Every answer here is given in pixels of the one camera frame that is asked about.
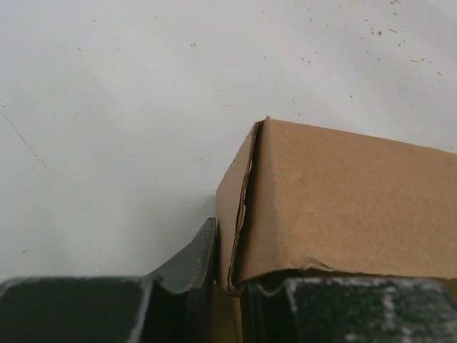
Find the white table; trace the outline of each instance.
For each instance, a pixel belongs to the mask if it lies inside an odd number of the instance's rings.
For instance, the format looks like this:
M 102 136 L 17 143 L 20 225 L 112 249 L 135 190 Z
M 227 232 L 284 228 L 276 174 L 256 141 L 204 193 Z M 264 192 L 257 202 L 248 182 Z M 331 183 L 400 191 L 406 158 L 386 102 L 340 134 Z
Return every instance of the white table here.
M 455 0 L 0 5 L 0 279 L 145 274 L 254 121 L 457 150 Z

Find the cardboard box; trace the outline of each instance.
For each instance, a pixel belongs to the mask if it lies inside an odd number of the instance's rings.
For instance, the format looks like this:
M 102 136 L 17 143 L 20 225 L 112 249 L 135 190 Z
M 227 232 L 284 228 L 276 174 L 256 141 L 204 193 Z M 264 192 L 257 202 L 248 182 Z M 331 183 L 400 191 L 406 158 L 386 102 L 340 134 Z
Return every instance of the cardboard box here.
M 457 278 L 457 155 L 267 118 L 216 193 L 218 283 L 297 269 Z

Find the scratch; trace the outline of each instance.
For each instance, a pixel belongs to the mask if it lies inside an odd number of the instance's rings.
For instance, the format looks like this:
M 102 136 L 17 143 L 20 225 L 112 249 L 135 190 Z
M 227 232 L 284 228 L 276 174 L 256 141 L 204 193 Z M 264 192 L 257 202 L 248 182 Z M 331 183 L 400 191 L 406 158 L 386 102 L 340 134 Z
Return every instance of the scratch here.
M 7 116 L 5 116 L 3 113 L 1 115 L 8 121 L 8 123 L 11 125 L 11 127 L 14 129 L 14 131 L 16 131 L 16 133 L 18 134 L 19 138 L 27 146 L 27 149 L 29 149 L 30 152 L 35 156 L 35 158 L 38 160 L 38 162 L 40 162 L 43 165 L 45 170 L 49 171 L 48 167 L 45 165 L 45 163 L 42 160 L 40 160 L 40 158 L 38 158 L 38 156 L 35 154 L 35 151 L 27 144 L 26 140 L 23 138 L 23 136 L 21 135 L 19 130 L 14 126 L 14 124 L 11 122 L 11 120 L 9 120 L 9 118 Z

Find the black object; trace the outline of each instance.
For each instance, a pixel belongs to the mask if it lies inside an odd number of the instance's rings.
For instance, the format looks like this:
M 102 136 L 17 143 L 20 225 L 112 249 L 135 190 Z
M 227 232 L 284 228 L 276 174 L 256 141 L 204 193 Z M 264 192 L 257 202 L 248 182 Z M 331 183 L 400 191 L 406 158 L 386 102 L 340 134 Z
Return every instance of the black object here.
M 207 342 L 216 221 L 146 277 L 37 277 L 0 285 L 0 342 Z
M 457 304 L 422 279 L 259 281 L 241 295 L 245 342 L 457 342 Z

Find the folded cardboard corner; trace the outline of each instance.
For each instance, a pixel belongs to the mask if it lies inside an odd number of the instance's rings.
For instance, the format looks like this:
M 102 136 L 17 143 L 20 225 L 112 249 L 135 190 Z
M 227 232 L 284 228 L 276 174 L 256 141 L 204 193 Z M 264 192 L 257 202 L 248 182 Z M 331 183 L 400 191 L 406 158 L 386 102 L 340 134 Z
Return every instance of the folded cardboard corner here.
M 216 193 L 218 283 L 284 269 L 457 279 L 457 155 L 267 118 Z

